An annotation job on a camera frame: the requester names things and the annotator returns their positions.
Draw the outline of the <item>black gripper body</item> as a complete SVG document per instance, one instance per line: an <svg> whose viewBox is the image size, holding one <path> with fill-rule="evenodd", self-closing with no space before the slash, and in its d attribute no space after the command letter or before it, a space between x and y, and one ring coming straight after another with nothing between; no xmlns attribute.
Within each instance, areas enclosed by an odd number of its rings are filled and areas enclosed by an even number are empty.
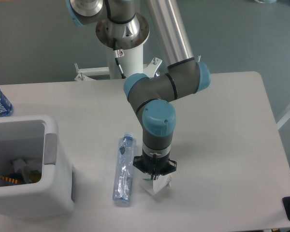
<svg viewBox="0 0 290 232"><path fill-rule="evenodd" d="M164 157L159 158L158 156L151 157L152 158L152 174L154 174L155 166L157 165L158 159L167 159L169 158L170 154L167 154Z"/></svg>

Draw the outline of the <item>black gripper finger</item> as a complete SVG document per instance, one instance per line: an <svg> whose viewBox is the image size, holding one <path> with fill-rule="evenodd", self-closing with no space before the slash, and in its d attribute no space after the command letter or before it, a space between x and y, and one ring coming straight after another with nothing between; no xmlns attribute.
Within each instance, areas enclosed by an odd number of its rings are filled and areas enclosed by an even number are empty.
<svg viewBox="0 0 290 232"><path fill-rule="evenodd" d="M167 159L158 159L157 165L154 169L154 180L158 180L159 176L165 176L175 172L177 169L177 162Z"/></svg>
<svg viewBox="0 0 290 232"><path fill-rule="evenodd" d="M135 156L133 158L133 165L138 170L146 173L150 176L149 180L152 180L152 158L149 156Z"/></svg>

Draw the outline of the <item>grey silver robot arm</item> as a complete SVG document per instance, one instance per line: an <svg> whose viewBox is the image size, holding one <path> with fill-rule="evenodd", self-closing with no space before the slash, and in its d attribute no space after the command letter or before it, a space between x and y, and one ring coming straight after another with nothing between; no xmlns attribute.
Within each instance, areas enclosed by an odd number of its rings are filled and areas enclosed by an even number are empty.
<svg viewBox="0 0 290 232"><path fill-rule="evenodd" d="M174 0L146 2L167 66L167 73L149 77L143 73L143 56L128 51L141 47L149 37L147 20L132 0L68 0L74 23L96 23L96 35L111 50L110 75L125 80L124 92L143 129L142 154L133 159L141 172L156 179L176 171L170 159L176 124L172 101L206 89L211 82L208 67L194 58Z"/></svg>

